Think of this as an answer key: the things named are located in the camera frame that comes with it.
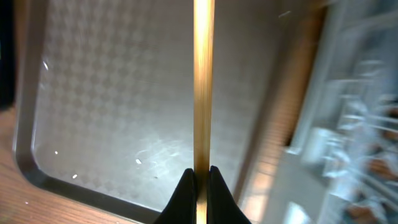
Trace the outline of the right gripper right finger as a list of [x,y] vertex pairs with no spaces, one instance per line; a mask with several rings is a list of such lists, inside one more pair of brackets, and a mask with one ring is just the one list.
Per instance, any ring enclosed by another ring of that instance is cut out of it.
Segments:
[[219,168],[211,166],[207,181],[208,224],[251,224],[234,201]]

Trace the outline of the wooden chopstick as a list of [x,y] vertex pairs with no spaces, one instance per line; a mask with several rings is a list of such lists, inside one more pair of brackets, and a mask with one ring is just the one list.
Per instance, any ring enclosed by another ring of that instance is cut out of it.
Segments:
[[193,158],[198,183],[197,223],[207,222],[206,184],[210,168],[214,15],[214,0],[194,0]]

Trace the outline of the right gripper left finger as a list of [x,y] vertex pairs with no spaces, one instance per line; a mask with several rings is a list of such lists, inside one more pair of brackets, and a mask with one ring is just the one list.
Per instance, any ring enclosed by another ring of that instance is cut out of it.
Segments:
[[154,224],[195,224],[197,183],[193,169],[185,169],[168,204]]

